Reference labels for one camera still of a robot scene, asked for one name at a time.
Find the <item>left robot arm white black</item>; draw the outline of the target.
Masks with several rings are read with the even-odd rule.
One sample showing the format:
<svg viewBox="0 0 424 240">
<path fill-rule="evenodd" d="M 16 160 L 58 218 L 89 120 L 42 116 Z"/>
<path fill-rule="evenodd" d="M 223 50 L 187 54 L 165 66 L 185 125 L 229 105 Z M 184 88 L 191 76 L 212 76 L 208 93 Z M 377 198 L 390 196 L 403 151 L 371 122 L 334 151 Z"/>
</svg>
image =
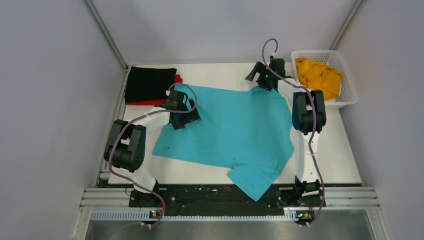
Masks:
<svg viewBox="0 0 424 240">
<path fill-rule="evenodd" d="M 196 94 L 189 97 L 176 89 L 168 90 L 166 94 L 165 103 L 155 105 L 143 115 L 130 121 L 116 120 L 104 150 L 110 173 L 130 183 L 135 191 L 141 193 L 141 200 L 147 206 L 154 207 L 159 203 L 162 211 L 165 200 L 155 190 L 156 179 L 144 167 L 147 137 L 165 126 L 172 126 L 177 131 L 201 120 Z"/>
</svg>

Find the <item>turquoise t shirt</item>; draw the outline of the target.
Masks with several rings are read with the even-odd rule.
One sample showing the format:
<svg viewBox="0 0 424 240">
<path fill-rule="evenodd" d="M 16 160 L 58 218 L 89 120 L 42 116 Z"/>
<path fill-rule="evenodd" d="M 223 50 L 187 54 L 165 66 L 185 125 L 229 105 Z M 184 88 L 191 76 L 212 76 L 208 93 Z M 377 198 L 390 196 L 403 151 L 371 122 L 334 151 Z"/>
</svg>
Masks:
<svg viewBox="0 0 424 240">
<path fill-rule="evenodd" d="M 180 130 L 165 126 L 153 155 L 228 168 L 228 178 L 259 201 L 293 156 L 292 114 L 276 91 L 177 86 L 198 99 L 200 120 Z"/>
</svg>

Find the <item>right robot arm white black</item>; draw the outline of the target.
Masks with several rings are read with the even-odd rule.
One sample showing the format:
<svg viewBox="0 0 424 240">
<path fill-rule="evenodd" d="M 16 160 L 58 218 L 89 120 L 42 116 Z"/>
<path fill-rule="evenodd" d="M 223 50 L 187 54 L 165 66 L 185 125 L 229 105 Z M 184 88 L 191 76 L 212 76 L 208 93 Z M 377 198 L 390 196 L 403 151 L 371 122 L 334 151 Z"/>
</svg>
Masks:
<svg viewBox="0 0 424 240">
<path fill-rule="evenodd" d="M 281 206 L 313 208 L 322 203 L 323 177 L 317 163 L 320 134 L 327 123 L 324 94 L 308 90 L 293 78 L 285 78 L 285 61 L 271 57 L 270 63 L 257 62 L 245 78 L 261 89 L 275 90 L 292 103 L 292 125 L 299 139 L 299 165 L 292 191 L 278 195 Z"/>
</svg>

